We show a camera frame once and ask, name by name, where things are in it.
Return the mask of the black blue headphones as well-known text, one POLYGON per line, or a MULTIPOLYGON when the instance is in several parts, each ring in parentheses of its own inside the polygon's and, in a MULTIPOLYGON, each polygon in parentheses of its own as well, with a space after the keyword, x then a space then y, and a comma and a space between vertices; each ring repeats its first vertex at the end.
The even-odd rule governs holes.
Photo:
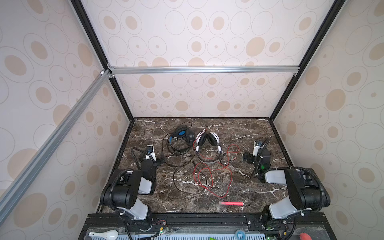
POLYGON ((173 155, 183 155, 190 151, 195 141, 195 131, 192 126, 178 126, 167 141, 167 148, 173 155))

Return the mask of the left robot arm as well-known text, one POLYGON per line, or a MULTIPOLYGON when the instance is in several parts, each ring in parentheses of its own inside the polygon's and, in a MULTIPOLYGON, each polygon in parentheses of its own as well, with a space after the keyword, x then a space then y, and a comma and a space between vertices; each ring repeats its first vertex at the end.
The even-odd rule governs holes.
POLYGON ((161 153, 157 159, 153 145, 147 145, 144 151, 132 148, 131 153, 137 169, 117 170, 104 187, 100 204, 120 214, 123 221, 150 227, 152 211, 139 200, 138 195, 152 195, 155 192, 157 167, 165 162, 165 157, 161 153))

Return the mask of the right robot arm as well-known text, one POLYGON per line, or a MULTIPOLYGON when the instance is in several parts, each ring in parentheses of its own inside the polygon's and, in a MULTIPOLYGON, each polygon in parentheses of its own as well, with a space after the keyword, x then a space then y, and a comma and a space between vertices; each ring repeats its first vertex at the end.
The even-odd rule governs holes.
POLYGON ((254 166, 252 176, 263 183, 285 185, 288 190, 287 197, 264 207, 261 216, 263 225, 272 220, 319 212, 331 204, 329 193, 312 168, 271 168, 271 152, 265 147, 257 150, 243 153, 243 161, 254 166))

